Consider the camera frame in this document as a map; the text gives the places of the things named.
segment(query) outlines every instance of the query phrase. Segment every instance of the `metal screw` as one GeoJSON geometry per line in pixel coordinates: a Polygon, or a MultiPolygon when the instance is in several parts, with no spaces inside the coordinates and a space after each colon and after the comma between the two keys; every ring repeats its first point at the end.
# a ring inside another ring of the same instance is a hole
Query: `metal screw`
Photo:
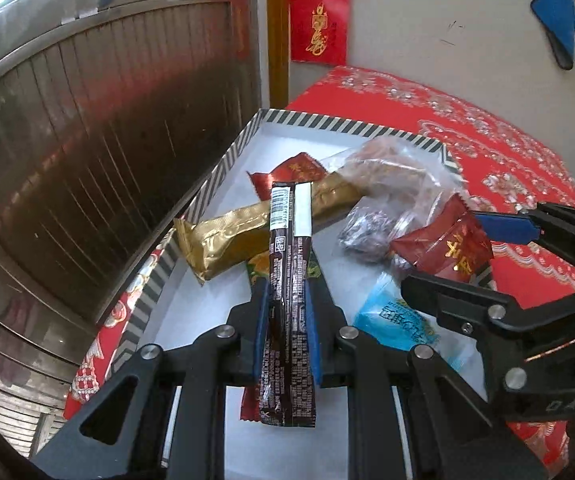
{"type": "Polygon", "coordinates": [[[236,333],[236,330],[232,325],[219,325],[216,327],[216,337],[221,339],[228,339],[236,333]]]}
{"type": "Polygon", "coordinates": [[[146,360],[154,359],[161,353],[161,347],[158,345],[145,345],[141,348],[141,357],[146,360]]]}
{"type": "Polygon", "coordinates": [[[417,345],[414,347],[414,355],[419,359],[429,359],[434,355],[434,350],[431,346],[417,345]]]}
{"type": "Polygon", "coordinates": [[[359,336],[359,329],[353,326],[344,326],[339,330],[339,335],[344,339],[356,339],[359,336]]]}
{"type": "Polygon", "coordinates": [[[520,390],[527,382],[527,372],[523,368],[510,368],[505,374],[505,385],[510,390],[520,390]]]}
{"type": "Polygon", "coordinates": [[[492,305],[488,309],[488,316],[490,316],[490,319],[503,319],[505,317],[505,307],[499,304],[492,305]]]}

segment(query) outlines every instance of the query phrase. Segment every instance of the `red candy wrapper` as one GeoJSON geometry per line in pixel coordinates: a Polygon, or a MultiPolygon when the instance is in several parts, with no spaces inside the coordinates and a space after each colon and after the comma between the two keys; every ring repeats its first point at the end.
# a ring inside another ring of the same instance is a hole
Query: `red candy wrapper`
{"type": "Polygon", "coordinates": [[[392,240],[390,248],[419,270],[464,283],[493,258],[483,227],[458,194],[434,222],[392,240]]]}
{"type": "Polygon", "coordinates": [[[269,200],[273,182],[316,182],[327,175],[318,160],[305,152],[285,160],[269,173],[248,173],[256,194],[261,200],[269,200]]]}
{"type": "Polygon", "coordinates": [[[349,0],[289,0],[292,61],[345,65],[349,0]]]}

